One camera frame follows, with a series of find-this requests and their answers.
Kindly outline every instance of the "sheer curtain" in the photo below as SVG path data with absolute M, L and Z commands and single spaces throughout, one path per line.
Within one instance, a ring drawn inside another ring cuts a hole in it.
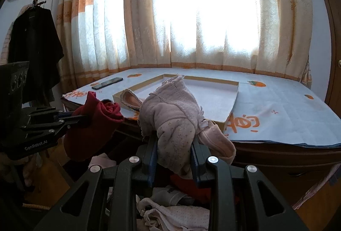
M 72 50 L 65 73 L 74 76 L 75 88 L 129 67 L 199 67 L 298 81 L 308 59 L 311 0 L 71 1 L 71 24 L 67 1 L 60 3 Z

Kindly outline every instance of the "metal bolt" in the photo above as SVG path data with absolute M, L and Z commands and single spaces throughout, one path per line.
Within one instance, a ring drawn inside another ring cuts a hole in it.
M 212 164 L 215 164 L 215 163 L 217 163 L 217 162 L 219 161 L 219 159 L 218 159 L 216 156 L 210 156 L 210 157 L 208 158 L 208 161 L 209 161 L 210 163 L 212 163 Z
M 250 172 L 256 172 L 257 168 L 254 165 L 249 165 L 246 167 L 246 169 Z
M 99 172 L 100 169 L 101 169 L 100 166 L 95 165 L 95 166 L 92 166 L 92 167 L 90 168 L 90 171 L 93 172 L 93 173 L 95 173 L 95 172 Z
M 140 158 L 137 156 L 131 156 L 129 158 L 129 162 L 131 162 L 131 163 L 137 163 L 139 160 L 140 160 Z

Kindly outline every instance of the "red garment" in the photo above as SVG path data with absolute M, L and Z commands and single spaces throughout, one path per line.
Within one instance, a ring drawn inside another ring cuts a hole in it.
M 64 148 L 71 160 L 84 161 L 99 151 L 112 137 L 116 128 L 124 120 L 117 103 L 103 103 L 96 93 L 88 92 L 85 104 L 73 114 L 88 115 L 91 123 L 86 128 L 71 128 L 64 137 Z
M 171 175 L 170 179 L 172 184 L 176 186 L 180 191 L 193 197 L 201 203 L 205 204 L 211 202 L 210 188 L 198 189 L 193 179 L 183 179 L 177 174 Z

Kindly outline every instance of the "phone screen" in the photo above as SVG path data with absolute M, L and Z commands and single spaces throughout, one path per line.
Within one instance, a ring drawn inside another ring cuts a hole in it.
M 99 89 L 101 89 L 101 88 L 104 88 L 104 87 L 106 87 L 106 86 L 109 86 L 109 85 L 111 85 L 111 84 L 114 84 L 114 83 L 117 83 L 117 82 L 120 82 L 120 81 L 122 81 L 123 80 L 123 78 L 121 78 L 121 77 L 116 77 L 116 78 L 113 78 L 113 79 L 110 79 L 110 80 L 108 80 L 108 81 L 105 81 L 105 82 L 103 82 L 103 83 L 100 83 L 100 84 L 98 84 L 98 85 L 96 85 L 96 86 L 93 86 L 93 87 L 91 87 L 93 90 L 99 90 Z

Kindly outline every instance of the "drawer handle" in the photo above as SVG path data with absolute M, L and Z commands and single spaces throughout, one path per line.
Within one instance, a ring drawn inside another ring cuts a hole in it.
M 307 171 L 301 172 L 301 173 L 288 173 L 291 177 L 300 177 L 302 175 L 305 175 Z

